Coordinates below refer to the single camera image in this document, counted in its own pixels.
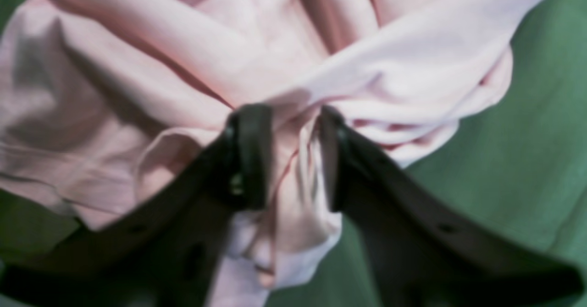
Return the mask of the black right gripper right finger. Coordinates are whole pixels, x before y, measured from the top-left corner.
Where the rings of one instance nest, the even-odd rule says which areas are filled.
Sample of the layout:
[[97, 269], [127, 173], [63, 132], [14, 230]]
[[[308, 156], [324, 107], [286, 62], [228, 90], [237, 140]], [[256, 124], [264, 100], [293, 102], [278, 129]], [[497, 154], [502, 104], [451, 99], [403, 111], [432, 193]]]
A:
[[330, 209], [360, 230], [386, 307], [570, 307], [579, 270], [451, 211], [333, 107], [319, 116]]

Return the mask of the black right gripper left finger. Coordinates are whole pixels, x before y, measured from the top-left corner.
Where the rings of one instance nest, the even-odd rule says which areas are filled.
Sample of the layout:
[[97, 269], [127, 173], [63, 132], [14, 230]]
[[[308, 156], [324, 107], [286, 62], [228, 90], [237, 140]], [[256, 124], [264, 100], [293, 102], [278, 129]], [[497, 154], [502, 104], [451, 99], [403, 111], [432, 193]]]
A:
[[34, 307], [202, 307], [233, 216], [266, 205], [272, 110], [233, 112], [173, 182], [98, 232], [8, 264], [1, 293]]

